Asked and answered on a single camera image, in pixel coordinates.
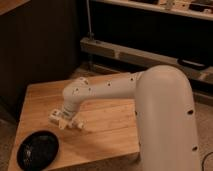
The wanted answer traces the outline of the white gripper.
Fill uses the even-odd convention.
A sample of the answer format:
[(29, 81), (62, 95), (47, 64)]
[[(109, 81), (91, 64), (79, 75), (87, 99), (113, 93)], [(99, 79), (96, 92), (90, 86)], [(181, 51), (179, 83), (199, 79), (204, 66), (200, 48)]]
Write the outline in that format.
[(59, 120), (59, 128), (61, 130), (65, 129), (68, 125), (68, 128), (74, 128), (76, 127), (76, 120), (72, 120), (74, 116), (76, 115), (77, 111), (74, 108), (67, 108), (66, 106), (63, 106), (61, 108), (61, 117), (63, 119)]

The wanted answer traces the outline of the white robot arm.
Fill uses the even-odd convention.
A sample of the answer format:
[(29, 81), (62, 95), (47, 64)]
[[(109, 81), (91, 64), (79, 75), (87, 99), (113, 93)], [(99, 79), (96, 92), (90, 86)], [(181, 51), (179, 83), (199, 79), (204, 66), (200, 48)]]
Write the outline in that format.
[(142, 171), (201, 171), (192, 88), (179, 69), (158, 65), (107, 82), (79, 78), (63, 90), (59, 127), (74, 123), (89, 99), (132, 98)]

